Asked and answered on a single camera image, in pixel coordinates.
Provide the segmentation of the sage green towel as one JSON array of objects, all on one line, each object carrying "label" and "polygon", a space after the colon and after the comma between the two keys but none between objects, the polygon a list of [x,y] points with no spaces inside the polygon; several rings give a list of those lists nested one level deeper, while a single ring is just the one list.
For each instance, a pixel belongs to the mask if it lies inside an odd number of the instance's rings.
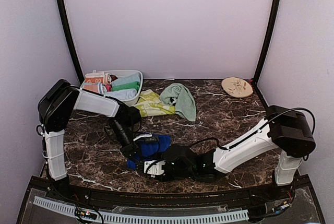
[{"label": "sage green towel", "polygon": [[190,122],[196,121],[196,103],[190,90],[180,83],[173,83],[160,94],[160,100],[175,106],[175,114]]}]

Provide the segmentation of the light blue rolled towel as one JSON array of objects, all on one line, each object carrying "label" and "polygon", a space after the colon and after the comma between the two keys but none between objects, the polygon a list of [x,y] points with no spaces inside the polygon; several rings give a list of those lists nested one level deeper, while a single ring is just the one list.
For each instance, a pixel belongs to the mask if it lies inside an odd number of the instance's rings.
[{"label": "light blue rolled towel", "polygon": [[111,86],[120,86],[128,83],[133,83],[133,82],[141,82],[140,75],[138,73],[134,73],[132,75],[126,76],[126,77],[118,77],[116,80],[111,82]]}]

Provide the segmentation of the white plastic basket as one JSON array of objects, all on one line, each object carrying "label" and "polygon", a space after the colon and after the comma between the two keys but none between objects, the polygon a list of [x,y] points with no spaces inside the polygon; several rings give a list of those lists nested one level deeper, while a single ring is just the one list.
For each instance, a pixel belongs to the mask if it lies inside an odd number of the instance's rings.
[{"label": "white plastic basket", "polygon": [[137,103],[143,74],[138,70],[103,70],[85,74],[81,89],[118,99],[128,106]]}]

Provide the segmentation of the pale blue rolled towel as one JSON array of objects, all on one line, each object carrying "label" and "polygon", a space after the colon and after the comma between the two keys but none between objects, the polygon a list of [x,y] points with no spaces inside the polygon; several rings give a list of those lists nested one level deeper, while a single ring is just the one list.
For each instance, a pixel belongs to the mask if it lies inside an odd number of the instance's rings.
[{"label": "pale blue rolled towel", "polygon": [[120,90],[120,91],[107,91],[104,96],[105,97],[112,97],[121,101],[124,100],[131,100],[136,97],[137,91],[135,89],[127,89],[127,90]]}]

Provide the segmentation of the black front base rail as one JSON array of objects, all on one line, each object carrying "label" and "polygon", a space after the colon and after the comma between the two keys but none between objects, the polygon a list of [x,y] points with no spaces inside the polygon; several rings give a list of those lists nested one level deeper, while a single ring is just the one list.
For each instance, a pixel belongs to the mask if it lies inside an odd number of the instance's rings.
[{"label": "black front base rail", "polygon": [[114,178],[86,178],[78,173],[68,176],[73,200],[106,208],[116,205],[153,208],[253,207],[279,199],[296,198],[298,189],[312,189],[309,176],[299,174],[287,186],[274,186],[270,176],[261,182],[257,176],[247,178],[245,173],[241,173],[239,179],[227,175],[209,183],[191,179],[160,182],[129,171]]}]

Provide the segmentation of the orange blue rolled towel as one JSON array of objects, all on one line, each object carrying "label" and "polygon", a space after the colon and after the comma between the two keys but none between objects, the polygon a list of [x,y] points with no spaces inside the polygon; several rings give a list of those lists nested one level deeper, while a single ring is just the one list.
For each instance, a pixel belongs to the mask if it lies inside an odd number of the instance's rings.
[{"label": "orange blue rolled towel", "polygon": [[107,92],[105,85],[101,82],[88,83],[85,82],[81,85],[82,89],[104,95]]}]

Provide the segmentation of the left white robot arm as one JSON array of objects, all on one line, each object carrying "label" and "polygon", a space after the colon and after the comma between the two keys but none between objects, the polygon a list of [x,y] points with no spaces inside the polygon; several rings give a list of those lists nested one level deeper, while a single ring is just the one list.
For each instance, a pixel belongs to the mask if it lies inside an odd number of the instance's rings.
[{"label": "left white robot arm", "polygon": [[74,196],[73,188],[60,181],[67,177],[64,135],[68,125],[106,118],[107,131],[113,131],[123,156],[134,161],[138,155],[134,127],[141,121],[139,110],[117,98],[76,87],[60,79],[39,101],[38,113],[40,125],[37,132],[43,138],[43,157],[49,176],[58,181],[53,192],[62,201],[69,201]]}]

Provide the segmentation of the yellow-green patterned towel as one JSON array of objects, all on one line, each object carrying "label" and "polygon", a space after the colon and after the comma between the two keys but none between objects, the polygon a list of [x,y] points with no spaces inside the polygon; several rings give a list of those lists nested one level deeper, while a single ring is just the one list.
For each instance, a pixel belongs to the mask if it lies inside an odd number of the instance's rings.
[{"label": "yellow-green patterned towel", "polygon": [[140,93],[139,100],[134,107],[139,110],[141,117],[175,114],[175,106],[164,104],[160,96],[151,89]]}]

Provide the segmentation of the cream bird-pattern plate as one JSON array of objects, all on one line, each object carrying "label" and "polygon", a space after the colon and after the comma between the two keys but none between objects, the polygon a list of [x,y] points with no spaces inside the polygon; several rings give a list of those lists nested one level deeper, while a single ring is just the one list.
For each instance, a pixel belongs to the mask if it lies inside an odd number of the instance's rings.
[{"label": "cream bird-pattern plate", "polygon": [[249,82],[238,77],[228,77],[221,82],[222,89],[234,98],[246,98],[253,94],[254,90]]}]

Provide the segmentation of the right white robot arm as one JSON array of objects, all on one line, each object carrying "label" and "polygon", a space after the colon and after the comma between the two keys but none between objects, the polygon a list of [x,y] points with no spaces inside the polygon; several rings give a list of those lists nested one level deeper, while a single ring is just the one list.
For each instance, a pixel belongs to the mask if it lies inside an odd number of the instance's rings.
[{"label": "right white robot arm", "polygon": [[296,170],[309,158],[316,143],[315,126],[310,126],[306,108],[287,109],[277,105],[267,108],[266,117],[247,133],[234,141],[198,155],[190,147],[171,145],[162,161],[154,169],[165,179],[192,178],[199,182],[214,182],[220,175],[228,174],[241,164],[273,149],[281,149],[274,182],[266,189],[271,200],[277,200],[291,184]]}]

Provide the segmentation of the left black frame post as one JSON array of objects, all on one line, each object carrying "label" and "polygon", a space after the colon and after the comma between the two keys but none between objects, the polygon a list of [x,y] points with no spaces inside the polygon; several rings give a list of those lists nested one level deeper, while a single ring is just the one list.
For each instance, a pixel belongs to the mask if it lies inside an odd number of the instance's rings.
[{"label": "left black frame post", "polygon": [[66,39],[68,51],[70,53],[71,61],[72,61],[72,64],[74,66],[75,73],[76,73],[76,76],[78,78],[78,81],[81,84],[84,81],[85,77],[84,77],[84,74],[82,72],[80,62],[79,62],[79,58],[78,58],[78,55],[77,55],[77,52],[76,52],[76,49],[75,49],[75,44],[74,44],[73,36],[72,36],[72,33],[71,33],[71,29],[70,29],[70,24],[69,24],[68,17],[67,17],[65,1],[64,0],[56,0],[56,2],[57,2],[57,6],[58,6],[58,13],[59,13],[59,16],[60,16],[60,19],[61,19],[61,23],[62,23],[63,32],[64,32],[64,36],[65,36],[65,39]]}]

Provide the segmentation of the black frame post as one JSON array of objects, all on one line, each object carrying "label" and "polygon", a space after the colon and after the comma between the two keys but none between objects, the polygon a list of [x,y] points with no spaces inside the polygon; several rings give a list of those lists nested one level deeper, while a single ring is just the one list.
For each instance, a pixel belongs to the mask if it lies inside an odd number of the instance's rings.
[{"label": "black frame post", "polygon": [[279,4],[280,4],[280,0],[272,0],[267,29],[266,29],[263,45],[261,48],[259,60],[258,60],[256,69],[255,69],[255,73],[254,73],[254,77],[253,77],[254,87],[257,86],[260,80],[261,73],[263,71],[263,67],[264,67],[265,60],[268,54],[270,42],[272,39],[272,34],[273,34],[275,23],[276,23]]},{"label": "black frame post", "polygon": [[74,66],[75,73],[76,73],[76,76],[78,78],[78,81],[81,84],[84,81],[85,77],[84,77],[84,74],[82,72],[80,62],[79,62],[79,58],[78,58],[78,55],[77,55],[77,52],[76,52],[76,49],[75,49],[75,44],[74,44],[73,36],[72,36],[72,33],[71,33],[71,29],[70,29],[70,24],[69,24],[68,17],[67,17],[65,1],[64,0],[56,0],[56,2],[57,2],[57,6],[58,6],[58,13],[59,13],[59,16],[60,16],[60,19],[61,19],[61,23],[62,23],[63,32],[64,32],[64,36],[65,36],[65,39],[66,39],[68,51],[70,53],[71,61],[72,61],[72,64]]}]

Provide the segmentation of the orange patterned rolled towel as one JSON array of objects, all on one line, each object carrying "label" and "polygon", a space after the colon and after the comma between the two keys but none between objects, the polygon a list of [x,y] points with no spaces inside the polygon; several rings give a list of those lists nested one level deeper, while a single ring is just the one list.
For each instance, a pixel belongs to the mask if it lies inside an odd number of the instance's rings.
[{"label": "orange patterned rolled towel", "polygon": [[97,72],[96,70],[94,70],[92,73],[85,74],[85,82],[88,83],[101,82],[105,84],[108,75],[110,74],[107,72],[104,71]]}]

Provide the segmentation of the pink red rolled towel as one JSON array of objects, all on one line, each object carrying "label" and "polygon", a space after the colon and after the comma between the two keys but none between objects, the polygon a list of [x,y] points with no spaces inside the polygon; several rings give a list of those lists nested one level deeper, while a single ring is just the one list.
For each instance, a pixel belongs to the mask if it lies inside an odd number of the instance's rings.
[{"label": "pink red rolled towel", "polygon": [[107,91],[111,91],[112,90],[112,82],[117,80],[118,77],[115,76],[115,75],[108,75],[107,76],[107,79],[106,79],[106,82],[104,84],[105,88]]}]

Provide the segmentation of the right black frame post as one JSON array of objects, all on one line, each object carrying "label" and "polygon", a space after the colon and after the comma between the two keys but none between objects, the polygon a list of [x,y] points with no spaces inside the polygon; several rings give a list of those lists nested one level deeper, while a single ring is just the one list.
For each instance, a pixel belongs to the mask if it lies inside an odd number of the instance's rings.
[{"label": "right black frame post", "polygon": [[261,73],[263,71],[263,67],[264,67],[265,60],[268,54],[270,42],[272,39],[272,34],[273,34],[275,23],[276,23],[279,4],[280,4],[280,0],[272,0],[267,29],[266,29],[263,45],[261,48],[259,60],[258,60],[256,69],[255,69],[255,73],[254,73],[254,77],[253,77],[254,87],[257,86],[260,80]]}]

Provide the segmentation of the green rolled towel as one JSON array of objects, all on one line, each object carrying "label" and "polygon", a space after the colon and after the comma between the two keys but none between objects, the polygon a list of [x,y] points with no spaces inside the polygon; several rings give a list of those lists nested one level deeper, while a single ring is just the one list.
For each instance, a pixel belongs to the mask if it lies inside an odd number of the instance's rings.
[{"label": "green rolled towel", "polygon": [[140,82],[133,81],[133,82],[126,83],[126,84],[113,86],[111,88],[111,91],[120,91],[120,90],[127,90],[127,89],[135,89],[136,91],[138,91],[139,88],[140,88]]}]

